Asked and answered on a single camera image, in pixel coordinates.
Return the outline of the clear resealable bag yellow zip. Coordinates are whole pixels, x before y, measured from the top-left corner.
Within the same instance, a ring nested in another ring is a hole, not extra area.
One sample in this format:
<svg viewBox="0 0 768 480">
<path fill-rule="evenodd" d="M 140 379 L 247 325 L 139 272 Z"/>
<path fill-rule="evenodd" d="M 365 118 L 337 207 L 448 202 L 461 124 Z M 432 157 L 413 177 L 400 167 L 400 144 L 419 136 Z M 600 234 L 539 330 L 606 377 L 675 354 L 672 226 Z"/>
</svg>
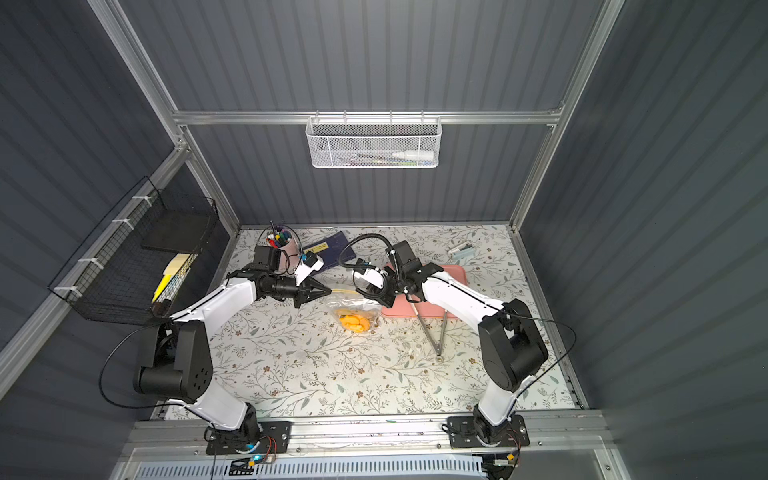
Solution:
<svg viewBox="0 0 768 480">
<path fill-rule="evenodd" d="M 372 333 L 380 324 L 382 306 L 378 302 L 367 299 L 354 290 L 339 287 L 332 288 L 331 294 L 324 297 L 323 300 L 327 313 L 330 314 L 340 326 L 339 317 L 342 314 L 356 313 L 365 315 L 370 319 L 371 329 L 368 332 L 355 334 Z"/>
</svg>

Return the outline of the yellow cookie pile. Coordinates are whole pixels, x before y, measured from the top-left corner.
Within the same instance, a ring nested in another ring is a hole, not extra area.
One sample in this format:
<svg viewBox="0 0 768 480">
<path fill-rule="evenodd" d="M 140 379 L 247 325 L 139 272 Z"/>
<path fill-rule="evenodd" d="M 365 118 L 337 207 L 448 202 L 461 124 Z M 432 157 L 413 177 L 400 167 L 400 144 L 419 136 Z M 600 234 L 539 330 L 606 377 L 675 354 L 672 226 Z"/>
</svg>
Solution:
<svg viewBox="0 0 768 480">
<path fill-rule="evenodd" d="M 365 315 L 356 313 L 342 314 L 339 317 L 341 326 L 354 333 L 364 333 L 371 329 L 371 321 Z"/>
</svg>

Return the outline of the metal kitchen tongs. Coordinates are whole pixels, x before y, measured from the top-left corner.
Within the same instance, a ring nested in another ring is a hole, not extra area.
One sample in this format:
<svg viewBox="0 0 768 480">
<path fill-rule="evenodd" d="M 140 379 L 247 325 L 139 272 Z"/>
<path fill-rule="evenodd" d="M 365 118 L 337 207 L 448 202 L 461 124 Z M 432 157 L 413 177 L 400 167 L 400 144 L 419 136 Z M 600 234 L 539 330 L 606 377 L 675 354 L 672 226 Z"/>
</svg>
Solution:
<svg viewBox="0 0 768 480">
<path fill-rule="evenodd" d="M 411 309 L 418 320 L 419 325 L 431 346 L 436 360 L 439 363 L 444 361 L 445 335 L 448 326 L 448 312 L 443 311 L 441 317 L 425 317 L 417 307 L 416 303 L 411 304 Z"/>
</svg>

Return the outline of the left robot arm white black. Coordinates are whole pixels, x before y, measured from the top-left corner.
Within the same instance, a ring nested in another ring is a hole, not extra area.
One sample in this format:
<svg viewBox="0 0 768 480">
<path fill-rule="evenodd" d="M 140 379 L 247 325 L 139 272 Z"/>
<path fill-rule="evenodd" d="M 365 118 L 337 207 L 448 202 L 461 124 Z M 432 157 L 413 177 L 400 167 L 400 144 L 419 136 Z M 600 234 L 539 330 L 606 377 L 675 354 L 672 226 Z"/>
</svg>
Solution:
<svg viewBox="0 0 768 480">
<path fill-rule="evenodd" d="M 140 337 L 133 385 L 140 394 L 158 397 L 208 423 L 204 438 L 209 453 L 252 452 L 264 437 L 253 405 L 238 399 L 214 379 L 210 342 L 235 314 L 254 302 L 290 300 L 295 308 L 326 297 L 332 289 L 313 273 L 323 261 L 315 254 L 299 258 L 293 276 L 281 273 L 283 252 L 257 246 L 246 266 L 228 273 L 222 284 L 201 300 L 167 319 L 153 320 L 126 335 Z"/>
</svg>

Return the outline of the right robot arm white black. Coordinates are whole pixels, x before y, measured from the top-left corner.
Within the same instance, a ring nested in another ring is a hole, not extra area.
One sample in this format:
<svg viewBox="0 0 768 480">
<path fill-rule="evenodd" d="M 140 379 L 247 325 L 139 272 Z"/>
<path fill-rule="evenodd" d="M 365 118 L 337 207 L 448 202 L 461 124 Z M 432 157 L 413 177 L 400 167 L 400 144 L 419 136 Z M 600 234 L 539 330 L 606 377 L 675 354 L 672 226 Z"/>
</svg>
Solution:
<svg viewBox="0 0 768 480">
<path fill-rule="evenodd" d="M 363 259 L 344 260 L 353 245 L 369 239 L 385 245 L 386 266 Z M 355 290 L 368 300 L 384 307 L 392 307 L 399 296 L 411 303 L 430 303 L 477 333 L 489 382 L 473 407 L 474 435 L 484 446 L 496 446 L 509 438 L 518 401 L 544 374 L 540 368 L 549 358 L 538 328 L 545 320 L 535 318 L 521 300 L 502 301 L 473 290 L 442 266 L 422 262 L 408 242 L 394 244 L 381 234 L 363 234 L 350 241 L 339 254 L 339 265 L 352 270 L 355 281 L 366 282 Z"/>
</svg>

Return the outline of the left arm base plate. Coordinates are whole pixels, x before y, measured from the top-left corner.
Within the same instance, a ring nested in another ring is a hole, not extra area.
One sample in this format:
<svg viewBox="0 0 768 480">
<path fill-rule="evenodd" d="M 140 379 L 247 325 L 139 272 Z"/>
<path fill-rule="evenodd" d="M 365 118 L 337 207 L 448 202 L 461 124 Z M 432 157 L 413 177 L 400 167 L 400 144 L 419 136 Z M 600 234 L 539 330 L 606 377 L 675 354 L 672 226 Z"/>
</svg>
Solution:
<svg viewBox="0 0 768 480">
<path fill-rule="evenodd" d="M 266 421 L 245 424 L 238 430 L 207 427 L 204 440 L 207 455 L 283 454 L 287 452 L 293 424 L 289 421 Z"/>
</svg>

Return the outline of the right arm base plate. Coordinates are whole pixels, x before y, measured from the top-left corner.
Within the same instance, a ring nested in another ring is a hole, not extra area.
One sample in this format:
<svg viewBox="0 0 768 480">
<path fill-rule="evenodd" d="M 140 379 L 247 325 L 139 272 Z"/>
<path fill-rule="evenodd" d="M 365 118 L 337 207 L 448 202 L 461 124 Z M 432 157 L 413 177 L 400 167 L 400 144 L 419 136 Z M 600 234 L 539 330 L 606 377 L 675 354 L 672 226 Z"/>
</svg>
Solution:
<svg viewBox="0 0 768 480">
<path fill-rule="evenodd" d="M 478 415 L 450 416 L 441 424 L 454 449 L 518 448 L 530 445 L 524 419 L 513 415 L 500 425 L 492 426 Z"/>
</svg>

